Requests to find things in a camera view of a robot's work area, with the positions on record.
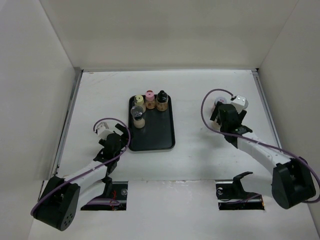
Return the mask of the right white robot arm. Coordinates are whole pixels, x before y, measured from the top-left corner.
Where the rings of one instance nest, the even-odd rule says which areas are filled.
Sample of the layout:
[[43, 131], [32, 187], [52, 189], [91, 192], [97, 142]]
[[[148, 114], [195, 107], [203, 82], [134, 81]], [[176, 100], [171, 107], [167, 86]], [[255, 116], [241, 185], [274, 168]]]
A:
[[271, 174], [270, 193], [280, 207], [289, 209], [313, 198], [316, 188], [307, 162], [260, 141], [242, 124], [246, 113], [246, 110], [238, 112], [234, 105], [219, 101], [210, 119], [217, 122], [228, 143], [250, 155]]

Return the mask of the red label spice jar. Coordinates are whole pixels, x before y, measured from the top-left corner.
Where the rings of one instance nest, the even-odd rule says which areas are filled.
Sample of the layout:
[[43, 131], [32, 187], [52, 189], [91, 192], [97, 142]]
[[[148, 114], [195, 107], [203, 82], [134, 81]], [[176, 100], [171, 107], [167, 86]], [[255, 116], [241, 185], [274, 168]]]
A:
[[216, 108], [218, 102], [222, 103], [222, 104], [229, 104], [230, 103], [230, 100], [223, 97], [223, 96], [218, 96], [215, 98], [214, 100], [214, 104], [213, 104], [213, 107], [212, 107], [212, 111]]

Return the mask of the black cap grinder bottle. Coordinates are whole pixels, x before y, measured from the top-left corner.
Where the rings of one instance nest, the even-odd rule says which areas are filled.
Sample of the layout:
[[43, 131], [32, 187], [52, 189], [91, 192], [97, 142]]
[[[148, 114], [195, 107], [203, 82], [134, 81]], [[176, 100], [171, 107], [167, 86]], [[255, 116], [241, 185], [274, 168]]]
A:
[[220, 121], [218, 119], [215, 119], [211, 122], [211, 127], [215, 130], [219, 130], [221, 127]]

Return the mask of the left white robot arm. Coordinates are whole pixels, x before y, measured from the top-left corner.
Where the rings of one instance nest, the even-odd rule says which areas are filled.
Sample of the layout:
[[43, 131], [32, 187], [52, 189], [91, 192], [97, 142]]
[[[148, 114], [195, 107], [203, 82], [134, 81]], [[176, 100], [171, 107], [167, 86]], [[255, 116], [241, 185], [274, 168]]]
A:
[[59, 231], [66, 230], [75, 219], [77, 211], [85, 206], [118, 207], [121, 203], [112, 193], [113, 181], [110, 174], [117, 167], [122, 154], [131, 142], [129, 128], [117, 120], [115, 131], [111, 131], [103, 118], [95, 123], [102, 149], [84, 168], [66, 177], [51, 177], [31, 216]]

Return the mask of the yellow cap spice bottle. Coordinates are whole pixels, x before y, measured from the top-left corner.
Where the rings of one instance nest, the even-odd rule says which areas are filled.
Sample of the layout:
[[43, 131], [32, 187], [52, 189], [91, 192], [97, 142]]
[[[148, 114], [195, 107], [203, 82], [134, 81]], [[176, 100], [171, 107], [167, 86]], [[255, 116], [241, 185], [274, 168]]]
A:
[[134, 97], [134, 105], [139, 106], [143, 109], [143, 113], [146, 112], [146, 104], [145, 104], [145, 99], [142, 95], [136, 95]]

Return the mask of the small black cap spice bottle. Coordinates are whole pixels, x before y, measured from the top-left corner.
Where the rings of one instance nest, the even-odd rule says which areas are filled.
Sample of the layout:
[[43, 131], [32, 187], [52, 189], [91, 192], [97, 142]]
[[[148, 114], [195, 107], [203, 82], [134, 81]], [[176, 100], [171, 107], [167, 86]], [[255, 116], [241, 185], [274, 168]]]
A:
[[166, 111], [168, 109], [168, 101], [169, 101], [168, 94], [164, 90], [161, 90], [156, 95], [156, 108], [157, 108], [157, 110], [161, 111], [161, 112]]

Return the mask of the grey cap pepper grinder bottle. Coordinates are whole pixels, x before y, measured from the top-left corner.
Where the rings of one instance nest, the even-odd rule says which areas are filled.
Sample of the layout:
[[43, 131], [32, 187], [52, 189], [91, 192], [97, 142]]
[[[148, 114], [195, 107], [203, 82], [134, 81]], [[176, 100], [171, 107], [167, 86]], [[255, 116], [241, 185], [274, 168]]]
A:
[[141, 106], [133, 106], [130, 110], [130, 114], [133, 119], [133, 125], [137, 129], [142, 129], [145, 126], [145, 119], [144, 119], [144, 109]]

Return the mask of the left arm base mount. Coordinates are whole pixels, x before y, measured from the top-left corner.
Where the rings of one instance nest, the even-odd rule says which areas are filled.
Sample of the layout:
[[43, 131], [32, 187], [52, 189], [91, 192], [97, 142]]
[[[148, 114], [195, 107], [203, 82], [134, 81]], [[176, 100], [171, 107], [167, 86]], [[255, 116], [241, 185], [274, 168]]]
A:
[[111, 177], [94, 182], [80, 191], [77, 211], [125, 211], [128, 181], [113, 181]]

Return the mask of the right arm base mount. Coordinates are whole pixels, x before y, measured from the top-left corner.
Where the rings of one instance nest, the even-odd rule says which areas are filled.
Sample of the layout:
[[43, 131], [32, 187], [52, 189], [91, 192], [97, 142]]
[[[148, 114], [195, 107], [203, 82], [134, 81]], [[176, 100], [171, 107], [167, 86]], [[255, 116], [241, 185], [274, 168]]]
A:
[[220, 211], [265, 210], [261, 194], [245, 191], [241, 180], [250, 176], [250, 171], [236, 175], [233, 179], [215, 181], [218, 209]]

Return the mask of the pink cap spice bottle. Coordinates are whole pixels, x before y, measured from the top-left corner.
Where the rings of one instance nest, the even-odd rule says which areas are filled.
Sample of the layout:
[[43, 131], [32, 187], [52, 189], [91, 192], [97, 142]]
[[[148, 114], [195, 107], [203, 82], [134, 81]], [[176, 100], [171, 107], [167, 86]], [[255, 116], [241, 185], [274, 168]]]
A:
[[156, 108], [156, 97], [152, 90], [147, 90], [145, 93], [145, 106], [149, 110]]

